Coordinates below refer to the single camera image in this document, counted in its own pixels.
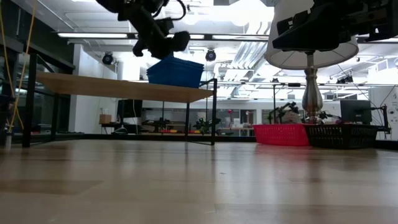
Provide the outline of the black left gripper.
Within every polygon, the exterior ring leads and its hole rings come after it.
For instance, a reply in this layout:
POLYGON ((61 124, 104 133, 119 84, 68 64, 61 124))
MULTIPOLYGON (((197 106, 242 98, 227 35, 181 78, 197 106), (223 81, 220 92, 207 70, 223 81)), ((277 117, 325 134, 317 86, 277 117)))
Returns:
POLYGON ((173 52, 181 52, 187 48, 190 34, 187 31, 177 32, 168 37, 170 19, 155 20, 143 6, 124 6, 118 12, 119 21, 129 21, 137 30, 138 39, 132 48, 136 57, 143 56, 143 50, 148 50, 151 57, 163 60, 173 52))

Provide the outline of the blue plastic basket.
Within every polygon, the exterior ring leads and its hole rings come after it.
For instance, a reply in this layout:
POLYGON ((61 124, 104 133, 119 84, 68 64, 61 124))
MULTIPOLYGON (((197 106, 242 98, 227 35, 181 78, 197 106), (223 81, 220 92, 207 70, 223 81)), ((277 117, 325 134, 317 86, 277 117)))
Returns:
POLYGON ((147 70, 149 83, 198 88, 203 73, 203 65, 168 64, 151 67, 147 70))
POLYGON ((192 62, 189 60, 184 60, 180 59, 177 57, 173 56, 168 56, 157 62, 155 65, 151 66, 150 69, 156 69, 156 68, 163 68, 167 67, 169 65, 178 65, 178 66, 186 66, 186 67, 199 67, 199 68, 204 68, 204 64, 202 63, 197 63, 197 62, 192 62))

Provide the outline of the red plastic basket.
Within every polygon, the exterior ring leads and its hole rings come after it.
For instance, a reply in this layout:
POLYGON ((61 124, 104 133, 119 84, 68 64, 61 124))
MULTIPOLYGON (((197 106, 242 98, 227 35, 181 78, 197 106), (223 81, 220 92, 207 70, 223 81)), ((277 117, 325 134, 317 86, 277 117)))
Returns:
POLYGON ((309 146, 303 124, 255 124, 254 135, 259 144, 275 146, 309 146))

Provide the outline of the black plastic basket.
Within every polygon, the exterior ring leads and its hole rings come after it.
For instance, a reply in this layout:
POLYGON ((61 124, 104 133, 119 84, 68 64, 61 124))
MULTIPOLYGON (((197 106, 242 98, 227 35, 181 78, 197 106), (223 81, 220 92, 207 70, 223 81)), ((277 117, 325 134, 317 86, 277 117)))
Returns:
POLYGON ((306 124, 305 131, 313 147, 329 149, 362 149, 376 140, 377 126, 365 124, 306 124))

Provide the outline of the wooden shelf with black legs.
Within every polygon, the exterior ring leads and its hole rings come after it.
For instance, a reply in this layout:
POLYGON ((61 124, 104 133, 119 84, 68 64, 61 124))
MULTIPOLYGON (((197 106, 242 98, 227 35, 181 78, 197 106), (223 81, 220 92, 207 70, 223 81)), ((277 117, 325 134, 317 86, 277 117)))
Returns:
POLYGON ((101 112, 115 118, 120 99, 186 103, 191 106, 198 100, 210 97, 211 117, 216 118, 216 88, 202 90, 106 79, 94 75, 88 77, 78 73, 61 74, 54 72, 38 54, 31 54, 22 134, 22 145, 25 147, 29 147, 32 141, 34 105, 38 101, 35 94, 39 92, 39 85, 45 87, 45 96, 53 97, 49 137, 51 141, 60 139, 57 134, 63 129, 62 122, 67 123, 66 130, 69 132, 99 134, 101 112))

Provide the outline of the black monitor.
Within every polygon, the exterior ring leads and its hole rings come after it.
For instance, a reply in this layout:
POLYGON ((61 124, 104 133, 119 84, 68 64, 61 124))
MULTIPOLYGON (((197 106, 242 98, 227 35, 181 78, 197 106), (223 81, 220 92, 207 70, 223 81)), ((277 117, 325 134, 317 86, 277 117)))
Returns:
POLYGON ((371 102, 367 100, 341 100, 341 120, 344 123, 371 124, 371 102))
POLYGON ((119 100, 117 114, 121 118, 140 118, 142 113, 142 100, 119 100))

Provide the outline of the long ceiling light fixture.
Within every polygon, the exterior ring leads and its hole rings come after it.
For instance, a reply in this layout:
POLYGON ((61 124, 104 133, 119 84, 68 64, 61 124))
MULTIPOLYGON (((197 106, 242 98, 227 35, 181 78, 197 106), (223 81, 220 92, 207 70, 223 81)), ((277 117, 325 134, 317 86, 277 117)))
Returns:
MULTIPOLYGON (((138 39, 137 33, 95 33, 95 32, 59 32, 61 38, 67 39, 138 39)), ((248 41, 265 42, 269 40, 268 35, 249 35, 249 34, 190 34, 192 40, 204 41, 248 41)))

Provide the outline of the white shade silver table lamp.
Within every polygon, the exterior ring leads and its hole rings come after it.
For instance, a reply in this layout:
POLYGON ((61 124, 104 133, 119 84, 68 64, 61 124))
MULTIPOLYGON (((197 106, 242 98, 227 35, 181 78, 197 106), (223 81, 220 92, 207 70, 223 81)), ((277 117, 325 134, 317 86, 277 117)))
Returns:
POLYGON ((327 51, 283 51, 277 49, 273 41, 277 38, 277 23, 293 17, 299 12, 308 12, 313 0, 280 0, 274 7, 274 19, 265 53, 265 59, 273 66, 286 70, 303 70, 305 73, 305 91, 302 107, 308 115, 309 123, 317 122, 317 113, 323 107, 323 100, 317 84, 317 70, 336 65, 354 57, 358 51, 355 38, 340 44, 336 49, 327 51))

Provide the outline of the black monitor stand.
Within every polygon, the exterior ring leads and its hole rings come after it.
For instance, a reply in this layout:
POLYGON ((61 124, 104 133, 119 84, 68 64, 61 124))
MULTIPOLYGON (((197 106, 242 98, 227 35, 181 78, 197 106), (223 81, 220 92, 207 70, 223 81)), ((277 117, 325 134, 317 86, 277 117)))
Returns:
POLYGON ((390 134, 391 133, 391 128, 389 127, 389 123, 388 123, 388 117, 387 117, 387 105, 384 104, 380 107, 371 107, 371 110, 379 110, 382 111, 382 117, 383 117, 383 122, 384 124, 382 126, 378 126, 377 130, 378 131, 382 131, 385 134, 390 134))

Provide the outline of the white board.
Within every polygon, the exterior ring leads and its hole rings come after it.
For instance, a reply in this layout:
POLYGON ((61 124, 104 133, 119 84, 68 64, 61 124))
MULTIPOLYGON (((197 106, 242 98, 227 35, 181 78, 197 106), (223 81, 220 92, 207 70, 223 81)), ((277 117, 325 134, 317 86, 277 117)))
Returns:
POLYGON ((398 141, 398 86, 374 87, 369 89, 373 107, 387 106, 387 120, 391 133, 378 132, 377 140, 398 141))

